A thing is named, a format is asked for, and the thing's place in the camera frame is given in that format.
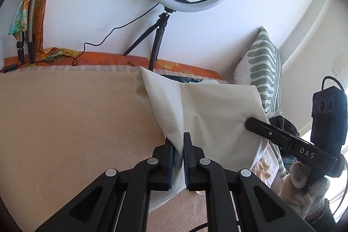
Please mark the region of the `right gloved hand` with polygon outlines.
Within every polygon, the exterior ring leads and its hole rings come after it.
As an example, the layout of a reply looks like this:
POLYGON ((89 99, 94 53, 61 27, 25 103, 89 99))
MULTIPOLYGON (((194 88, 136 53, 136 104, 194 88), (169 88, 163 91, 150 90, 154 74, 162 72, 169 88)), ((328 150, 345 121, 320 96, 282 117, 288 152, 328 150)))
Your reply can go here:
POLYGON ((327 177, 320 177, 307 187, 311 168, 296 161, 290 167, 290 173, 283 178, 279 197, 288 204, 302 219, 311 217, 322 210, 325 194, 330 187, 327 177))

